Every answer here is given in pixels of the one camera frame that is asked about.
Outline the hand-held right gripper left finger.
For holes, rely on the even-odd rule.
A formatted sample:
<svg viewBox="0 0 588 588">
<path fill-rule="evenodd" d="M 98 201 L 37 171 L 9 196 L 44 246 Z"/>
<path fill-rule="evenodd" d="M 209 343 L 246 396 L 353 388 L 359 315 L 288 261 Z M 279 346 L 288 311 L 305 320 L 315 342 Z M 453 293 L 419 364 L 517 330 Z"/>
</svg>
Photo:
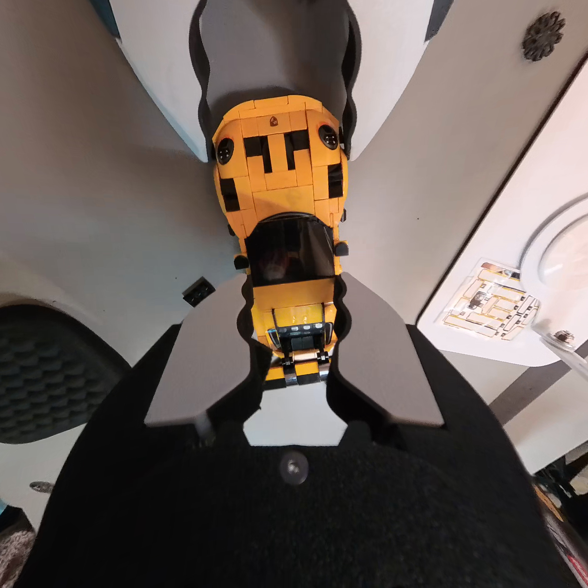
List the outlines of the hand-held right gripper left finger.
<svg viewBox="0 0 588 588">
<path fill-rule="evenodd" d="M 148 427 L 194 425 L 210 440 L 259 410 L 272 351 L 254 337 L 250 277 L 234 277 L 183 320 L 146 413 Z"/>
</svg>

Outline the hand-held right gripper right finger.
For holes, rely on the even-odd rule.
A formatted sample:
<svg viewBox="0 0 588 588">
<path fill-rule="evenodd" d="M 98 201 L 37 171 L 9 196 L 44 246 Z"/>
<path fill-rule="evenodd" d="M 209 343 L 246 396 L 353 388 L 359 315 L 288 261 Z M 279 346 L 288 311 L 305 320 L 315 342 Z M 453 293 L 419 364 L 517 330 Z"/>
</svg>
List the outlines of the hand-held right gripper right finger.
<svg viewBox="0 0 588 588">
<path fill-rule="evenodd" d="M 327 403 L 344 422 L 372 429 L 389 423 L 440 428 L 439 409 L 408 327 L 375 292 L 348 272 L 334 284 L 337 342 Z"/>
</svg>

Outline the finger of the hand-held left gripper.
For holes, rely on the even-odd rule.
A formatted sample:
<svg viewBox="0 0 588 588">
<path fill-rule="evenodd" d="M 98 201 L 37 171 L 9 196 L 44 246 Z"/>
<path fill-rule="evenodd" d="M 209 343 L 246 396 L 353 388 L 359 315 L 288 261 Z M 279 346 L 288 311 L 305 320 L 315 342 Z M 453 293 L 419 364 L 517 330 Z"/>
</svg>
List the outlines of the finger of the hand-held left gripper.
<svg viewBox="0 0 588 588">
<path fill-rule="evenodd" d="M 342 62 L 344 149 L 355 160 L 380 129 L 419 64 L 433 1 L 347 1 Z"/>
<path fill-rule="evenodd" d="M 206 1 L 113 1 L 119 45 L 151 99 L 203 162 L 212 130 L 210 63 L 201 17 Z"/>
</svg>

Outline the dark studded lego plate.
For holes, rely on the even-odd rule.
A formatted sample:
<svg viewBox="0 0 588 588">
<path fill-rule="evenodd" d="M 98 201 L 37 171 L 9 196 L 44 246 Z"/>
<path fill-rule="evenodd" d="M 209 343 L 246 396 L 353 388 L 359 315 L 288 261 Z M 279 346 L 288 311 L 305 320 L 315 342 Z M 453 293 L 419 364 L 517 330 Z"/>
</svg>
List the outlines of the dark studded lego plate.
<svg viewBox="0 0 588 588">
<path fill-rule="evenodd" d="M 182 293 L 182 298 L 190 306 L 196 307 L 215 290 L 215 287 L 204 276 L 201 276 Z"/>
</svg>

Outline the yellow lego car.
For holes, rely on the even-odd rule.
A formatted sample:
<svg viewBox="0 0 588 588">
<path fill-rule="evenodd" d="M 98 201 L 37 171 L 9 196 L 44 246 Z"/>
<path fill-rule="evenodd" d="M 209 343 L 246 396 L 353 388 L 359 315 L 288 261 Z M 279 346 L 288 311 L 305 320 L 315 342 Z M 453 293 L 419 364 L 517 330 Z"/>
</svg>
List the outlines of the yellow lego car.
<svg viewBox="0 0 588 588">
<path fill-rule="evenodd" d="M 252 322 L 272 353 L 266 389 L 325 381 L 336 276 L 348 243 L 348 160 L 339 122 L 304 95 L 243 102 L 212 139 L 217 197 L 251 278 Z"/>
</svg>

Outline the lego sticker sheet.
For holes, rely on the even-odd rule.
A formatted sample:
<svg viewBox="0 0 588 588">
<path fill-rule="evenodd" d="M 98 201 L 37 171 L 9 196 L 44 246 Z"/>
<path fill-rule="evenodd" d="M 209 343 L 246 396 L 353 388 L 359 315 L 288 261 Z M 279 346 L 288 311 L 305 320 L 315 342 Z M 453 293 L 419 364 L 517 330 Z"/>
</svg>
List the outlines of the lego sticker sheet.
<svg viewBox="0 0 588 588">
<path fill-rule="evenodd" d="M 533 325 L 540 306 L 540 300 L 523 288 L 518 268 L 482 258 L 437 323 L 481 340 L 509 342 Z"/>
</svg>

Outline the black lego wheel rim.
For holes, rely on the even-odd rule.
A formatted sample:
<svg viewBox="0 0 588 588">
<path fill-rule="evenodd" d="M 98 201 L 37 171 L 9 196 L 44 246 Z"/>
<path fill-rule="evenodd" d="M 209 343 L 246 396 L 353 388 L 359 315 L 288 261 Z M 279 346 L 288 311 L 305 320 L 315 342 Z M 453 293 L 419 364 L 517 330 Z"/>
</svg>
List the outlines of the black lego wheel rim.
<svg viewBox="0 0 588 588">
<path fill-rule="evenodd" d="M 559 11 L 537 17 L 525 31 L 521 43 L 523 58 L 529 62 L 538 62 L 550 56 L 563 38 L 565 25 L 566 20 Z"/>
</svg>

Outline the lego set box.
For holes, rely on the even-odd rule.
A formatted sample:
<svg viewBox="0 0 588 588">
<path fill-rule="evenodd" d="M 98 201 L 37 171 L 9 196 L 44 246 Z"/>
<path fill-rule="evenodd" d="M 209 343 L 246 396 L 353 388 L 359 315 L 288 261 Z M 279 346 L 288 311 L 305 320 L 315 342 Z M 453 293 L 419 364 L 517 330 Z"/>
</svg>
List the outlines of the lego set box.
<svg viewBox="0 0 588 588">
<path fill-rule="evenodd" d="M 578 473 L 561 458 L 533 475 L 533 488 L 568 587 L 587 587 L 587 483 L 572 483 Z"/>
</svg>

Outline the white desk stand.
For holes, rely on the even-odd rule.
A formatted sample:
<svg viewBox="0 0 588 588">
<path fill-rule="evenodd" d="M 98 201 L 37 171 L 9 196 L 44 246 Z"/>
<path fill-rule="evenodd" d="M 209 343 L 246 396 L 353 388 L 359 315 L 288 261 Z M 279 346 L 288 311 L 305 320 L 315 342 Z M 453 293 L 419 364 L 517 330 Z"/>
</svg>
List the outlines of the white desk stand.
<svg viewBox="0 0 588 588">
<path fill-rule="evenodd" d="M 533 325 L 509 342 L 439 325 L 438 315 L 480 259 L 520 270 L 540 300 Z M 566 331 L 587 340 L 587 57 L 417 318 L 438 349 L 527 367 L 559 360 Z"/>
</svg>

